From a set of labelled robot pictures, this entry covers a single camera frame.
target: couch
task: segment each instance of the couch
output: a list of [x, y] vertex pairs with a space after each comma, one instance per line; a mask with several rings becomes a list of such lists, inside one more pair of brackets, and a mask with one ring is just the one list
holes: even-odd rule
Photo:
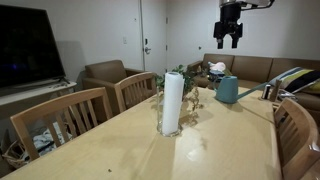
[[[226, 68], [239, 79], [239, 86], [252, 88], [264, 82], [269, 82], [281, 73], [295, 67], [314, 69], [320, 71], [320, 60], [289, 59], [272, 57], [254, 57], [223, 54], [205, 54], [202, 60], [187, 66], [189, 72], [197, 72], [208, 69], [208, 62], [223, 62]], [[212, 88], [212, 82], [206, 76], [194, 77], [199, 87]], [[306, 108], [316, 120], [320, 127], [320, 92], [306, 93], [299, 91], [295, 93], [298, 103]]]

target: dining table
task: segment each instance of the dining table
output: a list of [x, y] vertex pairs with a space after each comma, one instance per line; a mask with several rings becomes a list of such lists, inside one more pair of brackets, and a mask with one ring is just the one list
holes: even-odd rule
[[225, 104], [211, 89], [196, 91], [182, 102], [176, 136], [159, 133], [155, 95], [3, 179], [281, 179], [274, 112], [262, 92]]

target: wall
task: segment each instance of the wall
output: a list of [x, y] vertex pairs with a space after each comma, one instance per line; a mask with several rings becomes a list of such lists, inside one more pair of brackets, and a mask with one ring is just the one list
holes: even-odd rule
[[226, 36], [220, 50], [213, 38], [214, 23], [220, 19], [218, 0], [174, 0], [167, 8], [169, 69], [202, 59], [204, 53], [320, 60], [318, 0], [276, 0], [269, 9], [242, 12], [238, 48], [231, 49]]

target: white door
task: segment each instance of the white door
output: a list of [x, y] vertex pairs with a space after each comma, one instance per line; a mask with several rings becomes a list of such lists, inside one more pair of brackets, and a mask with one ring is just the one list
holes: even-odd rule
[[143, 63], [146, 71], [165, 73], [166, 0], [140, 0]]

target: tv screen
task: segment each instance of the tv screen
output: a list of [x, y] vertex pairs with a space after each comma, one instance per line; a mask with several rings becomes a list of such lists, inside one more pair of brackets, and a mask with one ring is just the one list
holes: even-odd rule
[[0, 89], [65, 77], [45, 10], [0, 5], [0, 24]]

